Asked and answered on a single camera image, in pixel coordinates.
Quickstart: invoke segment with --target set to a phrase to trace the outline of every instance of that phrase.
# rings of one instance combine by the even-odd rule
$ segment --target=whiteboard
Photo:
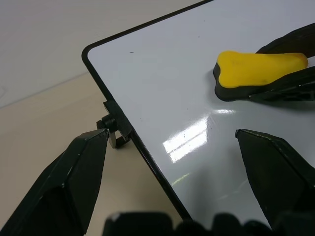
[[[314,0],[215,0],[90,49],[88,60],[192,218],[218,212],[267,223],[235,130],[286,139],[315,166],[315,103],[223,102],[220,52],[256,52],[315,22]]]

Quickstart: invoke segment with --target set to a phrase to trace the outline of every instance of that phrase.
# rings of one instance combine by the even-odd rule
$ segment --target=yellow sponge
[[[217,61],[220,67],[219,83],[224,88],[262,86],[284,75],[308,66],[302,53],[255,54],[226,51]]]

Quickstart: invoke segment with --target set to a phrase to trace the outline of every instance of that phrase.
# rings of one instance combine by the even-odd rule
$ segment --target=black plastic clamp
[[[108,115],[96,122],[97,129],[108,129],[110,145],[112,148],[119,148],[129,142],[132,126],[115,101],[104,102],[104,107]],[[120,132],[121,137],[116,138],[116,131]]]

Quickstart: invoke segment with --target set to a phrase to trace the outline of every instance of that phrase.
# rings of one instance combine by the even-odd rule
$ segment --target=white wall
[[[85,46],[199,0],[1,0],[0,107],[87,72]]]

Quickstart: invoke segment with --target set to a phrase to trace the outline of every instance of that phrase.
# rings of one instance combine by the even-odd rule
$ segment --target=table surface
[[[220,52],[256,52],[315,22],[314,9],[314,0],[215,0],[86,51],[89,70],[122,108],[151,155],[146,158],[204,226],[218,212],[267,223],[236,129],[282,137],[315,166],[315,103],[223,102],[213,76]]]

